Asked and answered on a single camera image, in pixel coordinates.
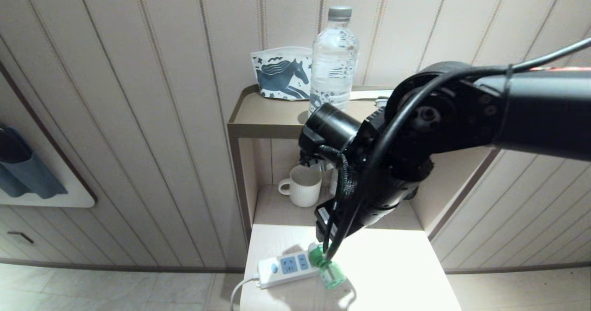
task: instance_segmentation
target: wall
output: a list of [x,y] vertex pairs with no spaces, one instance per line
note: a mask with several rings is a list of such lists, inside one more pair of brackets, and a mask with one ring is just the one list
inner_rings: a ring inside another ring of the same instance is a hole
[[254,82],[249,53],[310,46],[330,5],[353,6],[357,84],[439,60],[521,61],[591,34],[591,0],[1,1],[0,60],[99,197],[27,216],[2,206],[2,230],[57,250],[11,258],[58,263],[79,263],[59,246],[84,239],[105,255],[93,264],[242,267],[224,121]]
[[[297,139],[253,139],[254,168],[257,185],[275,184],[289,178],[289,172],[300,164]],[[331,184],[332,171],[323,172],[322,185]]]
[[501,151],[432,241],[446,270],[591,261],[591,164]]

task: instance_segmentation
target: blue cloth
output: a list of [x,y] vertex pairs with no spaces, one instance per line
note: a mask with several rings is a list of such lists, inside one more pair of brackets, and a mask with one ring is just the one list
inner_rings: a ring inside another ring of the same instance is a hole
[[[13,128],[7,128],[21,142],[21,146],[30,150],[27,142]],[[36,193],[42,199],[49,199],[58,194],[67,194],[68,191],[60,181],[50,172],[43,161],[31,151],[28,160],[7,163],[0,161],[0,189],[9,196],[16,198],[25,193]]]
[[25,193],[31,192],[26,186],[21,183],[8,169],[0,165],[0,189],[7,193],[12,198],[17,198]]
[[68,193],[34,152],[27,161],[19,163],[0,162],[0,164],[31,192],[38,194],[42,199]]

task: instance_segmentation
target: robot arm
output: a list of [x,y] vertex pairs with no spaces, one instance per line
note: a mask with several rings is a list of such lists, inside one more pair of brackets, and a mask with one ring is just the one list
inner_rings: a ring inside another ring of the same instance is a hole
[[299,145],[302,164],[321,157],[340,172],[337,195],[315,210],[326,257],[414,196],[433,153],[492,144],[591,160],[591,69],[532,69],[588,46],[591,38],[509,67],[437,63],[362,123],[329,104],[317,109]]

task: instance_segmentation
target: tile floor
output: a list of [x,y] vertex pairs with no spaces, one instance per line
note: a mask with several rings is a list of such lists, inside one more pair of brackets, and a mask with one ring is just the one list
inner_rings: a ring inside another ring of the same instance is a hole
[[[589,311],[591,269],[448,275],[465,311]],[[242,275],[0,264],[0,311],[227,311]]]

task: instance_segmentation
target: white mug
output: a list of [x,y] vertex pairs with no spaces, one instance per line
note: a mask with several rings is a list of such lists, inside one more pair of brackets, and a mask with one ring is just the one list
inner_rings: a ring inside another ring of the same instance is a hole
[[[321,183],[320,170],[297,166],[289,172],[288,179],[279,182],[279,193],[289,196],[299,207],[310,207],[318,201]],[[282,189],[284,185],[289,185],[289,189]]]

